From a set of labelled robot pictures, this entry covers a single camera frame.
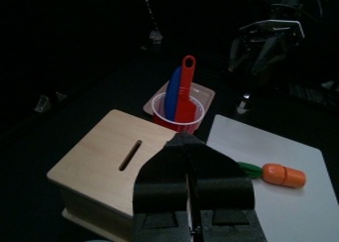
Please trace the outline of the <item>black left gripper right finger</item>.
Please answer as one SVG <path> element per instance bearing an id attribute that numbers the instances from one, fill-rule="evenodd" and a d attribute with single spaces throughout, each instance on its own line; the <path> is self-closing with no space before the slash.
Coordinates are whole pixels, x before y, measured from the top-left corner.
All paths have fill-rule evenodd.
<path id="1" fill-rule="evenodd" d="M 195 136 L 182 135 L 194 242 L 267 242 L 253 181 L 241 165 Z"/>

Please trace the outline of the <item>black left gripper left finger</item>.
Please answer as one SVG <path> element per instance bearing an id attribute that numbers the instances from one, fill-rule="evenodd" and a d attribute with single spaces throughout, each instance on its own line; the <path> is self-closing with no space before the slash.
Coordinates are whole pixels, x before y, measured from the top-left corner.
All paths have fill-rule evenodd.
<path id="1" fill-rule="evenodd" d="M 182 134 L 142 166 L 134 184 L 131 242 L 190 242 Z"/>

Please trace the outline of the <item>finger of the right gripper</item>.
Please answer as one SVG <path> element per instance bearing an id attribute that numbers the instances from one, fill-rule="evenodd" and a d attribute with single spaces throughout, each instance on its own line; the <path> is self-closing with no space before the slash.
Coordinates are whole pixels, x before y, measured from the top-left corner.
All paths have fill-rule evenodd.
<path id="1" fill-rule="evenodd" d="M 242 38 L 235 38 L 231 45 L 229 71 L 234 72 L 249 56 L 247 45 Z"/>
<path id="2" fill-rule="evenodd" d="M 251 73 L 259 76 L 270 70 L 273 65 L 283 58 L 282 38 L 269 38 L 254 61 Z"/>

